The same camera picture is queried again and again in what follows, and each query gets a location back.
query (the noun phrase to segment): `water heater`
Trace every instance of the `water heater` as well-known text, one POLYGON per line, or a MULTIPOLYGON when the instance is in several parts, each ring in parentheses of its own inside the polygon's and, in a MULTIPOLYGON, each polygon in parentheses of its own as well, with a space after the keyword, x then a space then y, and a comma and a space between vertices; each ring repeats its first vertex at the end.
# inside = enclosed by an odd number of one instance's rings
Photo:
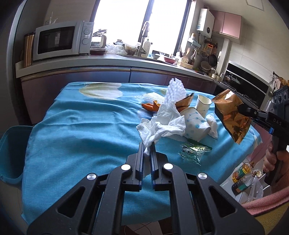
POLYGON ((209 9, 201 9, 197 30, 205 37, 211 38, 215 17, 209 9))

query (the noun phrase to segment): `cooking oil bottle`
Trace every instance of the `cooking oil bottle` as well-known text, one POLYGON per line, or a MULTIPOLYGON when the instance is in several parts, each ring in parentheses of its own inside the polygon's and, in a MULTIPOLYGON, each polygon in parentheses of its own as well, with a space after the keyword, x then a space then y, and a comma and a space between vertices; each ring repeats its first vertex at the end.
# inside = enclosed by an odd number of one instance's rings
POLYGON ((239 167, 238 170, 236 170, 232 175, 232 180, 234 183, 236 183, 239 179, 241 179, 244 175, 250 173, 252 171, 252 168, 254 167, 254 162, 247 162, 244 163, 239 167))
POLYGON ((257 175, 257 172, 248 173, 244 175, 237 183, 232 185, 232 191, 235 196, 237 196, 240 192, 245 191, 253 184, 253 179, 257 175))

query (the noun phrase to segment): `microwave control panel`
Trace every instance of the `microwave control panel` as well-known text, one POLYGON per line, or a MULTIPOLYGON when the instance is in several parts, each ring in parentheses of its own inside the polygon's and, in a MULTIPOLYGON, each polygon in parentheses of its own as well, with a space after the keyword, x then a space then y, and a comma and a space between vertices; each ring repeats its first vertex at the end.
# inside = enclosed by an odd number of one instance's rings
POLYGON ((94 22, 84 22, 83 24, 79 46, 79 54, 88 54, 90 52, 93 25, 94 22))

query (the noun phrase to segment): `hand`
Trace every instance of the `hand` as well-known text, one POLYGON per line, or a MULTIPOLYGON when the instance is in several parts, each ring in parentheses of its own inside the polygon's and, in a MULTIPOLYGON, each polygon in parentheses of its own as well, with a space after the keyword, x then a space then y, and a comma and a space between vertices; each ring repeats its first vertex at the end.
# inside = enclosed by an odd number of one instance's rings
POLYGON ((268 149, 266 150, 263 171, 267 173, 269 171, 274 170, 275 163, 278 158, 280 161, 283 161, 283 165, 281 167, 280 176, 279 176, 279 177, 282 177, 289 169, 289 153, 286 150, 278 151, 277 158, 276 158, 276 155, 272 153, 272 151, 273 151, 273 144, 272 142, 270 142, 270 144, 268 144, 268 149))

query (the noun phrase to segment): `yellow fabric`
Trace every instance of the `yellow fabric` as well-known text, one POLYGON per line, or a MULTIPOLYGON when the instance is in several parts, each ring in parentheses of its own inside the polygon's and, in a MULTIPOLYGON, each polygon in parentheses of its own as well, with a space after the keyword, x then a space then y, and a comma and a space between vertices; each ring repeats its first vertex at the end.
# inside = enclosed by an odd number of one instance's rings
POLYGON ((288 207, 289 202, 266 214, 255 217, 263 225, 266 235, 278 224, 288 207))

